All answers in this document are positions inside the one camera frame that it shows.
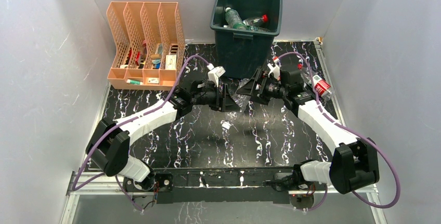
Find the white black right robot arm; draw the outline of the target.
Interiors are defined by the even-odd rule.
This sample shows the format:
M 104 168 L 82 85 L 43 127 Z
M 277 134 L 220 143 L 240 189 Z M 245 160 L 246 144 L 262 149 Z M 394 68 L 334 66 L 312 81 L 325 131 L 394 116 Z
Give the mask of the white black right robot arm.
M 280 77 L 275 78 L 263 69 L 257 69 L 237 93 L 249 96 L 252 102 L 269 104 L 281 99 L 284 106 L 307 124 L 333 153 L 331 162 L 306 160 L 293 166 L 291 175 L 276 173 L 265 181 L 277 191 L 293 188 L 305 190 L 314 182 L 332 185 L 341 194 L 375 184 L 380 179 L 378 156 L 368 141 L 337 126 L 333 117 L 319 110 L 314 93 L 304 88 L 304 68 L 301 65 L 283 65 Z

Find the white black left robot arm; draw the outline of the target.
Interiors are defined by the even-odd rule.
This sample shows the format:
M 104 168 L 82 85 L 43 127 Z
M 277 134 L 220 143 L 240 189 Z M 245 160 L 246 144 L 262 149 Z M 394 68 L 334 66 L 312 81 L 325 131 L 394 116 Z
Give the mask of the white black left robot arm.
M 156 128 L 173 123 L 190 113 L 193 106 L 206 105 L 213 111 L 236 112 L 240 107 L 226 84 L 194 81 L 190 90 L 176 87 L 164 100 L 128 117 L 99 121 L 86 147 L 87 158 L 108 176 L 123 176 L 143 191 L 157 183 L 156 173 L 146 162 L 130 155 L 130 146 Z

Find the green tea bottle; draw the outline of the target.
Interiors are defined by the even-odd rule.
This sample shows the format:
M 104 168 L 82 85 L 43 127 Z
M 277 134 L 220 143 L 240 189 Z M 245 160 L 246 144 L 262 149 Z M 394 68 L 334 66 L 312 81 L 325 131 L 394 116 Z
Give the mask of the green tea bottle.
M 233 29 L 244 31 L 248 29 L 240 18 L 238 12 L 230 7 L 225 8 L 225 19 L 228 25 Z

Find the red label water bottle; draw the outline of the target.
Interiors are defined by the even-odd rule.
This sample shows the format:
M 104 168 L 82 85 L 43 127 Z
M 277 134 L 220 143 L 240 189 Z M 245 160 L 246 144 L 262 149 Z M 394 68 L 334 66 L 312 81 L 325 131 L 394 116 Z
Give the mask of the red label water bottle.
M 262 25 L 267 23 L 268 20 L 269 19 L 268 19 L 267 15 L 262 15 L 262 16 L 250 17 L 250 18 L 244 19 L 242 22 L 247 26 L 261 27 Z

